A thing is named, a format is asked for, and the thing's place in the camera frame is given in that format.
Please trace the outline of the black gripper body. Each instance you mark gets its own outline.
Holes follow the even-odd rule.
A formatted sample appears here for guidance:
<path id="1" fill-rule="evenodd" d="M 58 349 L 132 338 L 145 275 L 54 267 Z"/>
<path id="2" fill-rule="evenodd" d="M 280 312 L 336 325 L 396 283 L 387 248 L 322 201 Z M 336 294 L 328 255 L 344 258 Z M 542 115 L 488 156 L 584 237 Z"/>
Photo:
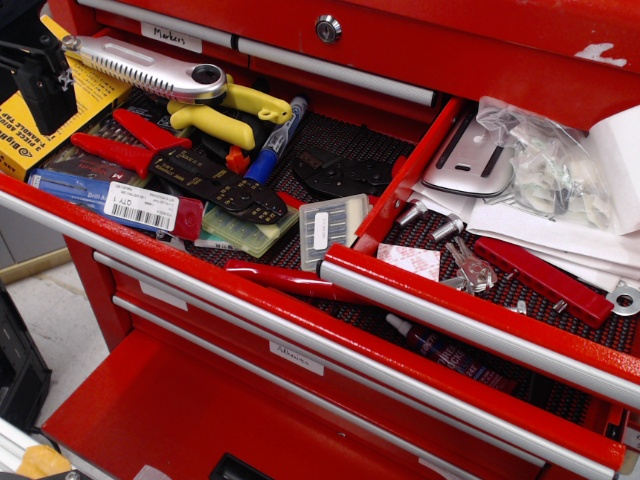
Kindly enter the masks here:
<path id="1" fill-rule="evenodd" d="M 42 38 L 49 36 L 40 20 L 44 4 L 44 1 L 36 0 L 1 2 L 1 102 L 18 90 L 11 73 L 11 68 L 19 66 L 25 58 L 18 49 L 40 49 Z"/>

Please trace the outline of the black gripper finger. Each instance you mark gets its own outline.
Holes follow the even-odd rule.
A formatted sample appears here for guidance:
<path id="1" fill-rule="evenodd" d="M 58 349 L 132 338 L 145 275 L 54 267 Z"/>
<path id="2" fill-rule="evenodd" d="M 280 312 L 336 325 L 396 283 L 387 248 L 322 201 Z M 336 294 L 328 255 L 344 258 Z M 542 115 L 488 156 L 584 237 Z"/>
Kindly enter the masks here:
<path id="1" fill-rule="evenodd" d="M 42 135 L 55 133 L 77 113 L 74 80 L 61 42 L 49 35 L 40 49 L 19 48 L 22 63 L 13 79 Z"/>

